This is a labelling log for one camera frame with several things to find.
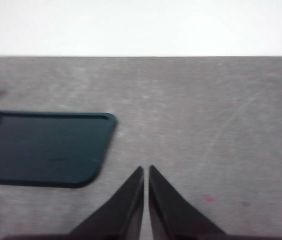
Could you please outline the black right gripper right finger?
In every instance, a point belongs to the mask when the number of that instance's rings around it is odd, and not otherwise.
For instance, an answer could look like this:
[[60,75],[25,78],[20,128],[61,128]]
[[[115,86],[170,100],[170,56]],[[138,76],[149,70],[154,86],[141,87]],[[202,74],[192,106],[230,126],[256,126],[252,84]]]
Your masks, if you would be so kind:
[[202,240],[227,235],[186,201],[154,165],[149,167],[148,205],[155,240]]

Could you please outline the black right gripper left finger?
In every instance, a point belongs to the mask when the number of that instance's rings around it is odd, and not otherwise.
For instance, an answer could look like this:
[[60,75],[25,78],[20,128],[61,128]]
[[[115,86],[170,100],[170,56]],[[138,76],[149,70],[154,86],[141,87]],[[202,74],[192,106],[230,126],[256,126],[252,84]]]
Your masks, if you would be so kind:
[[144,169],[137,167],[114,195],[69,234],[73,240],[138,240],[144,211]]

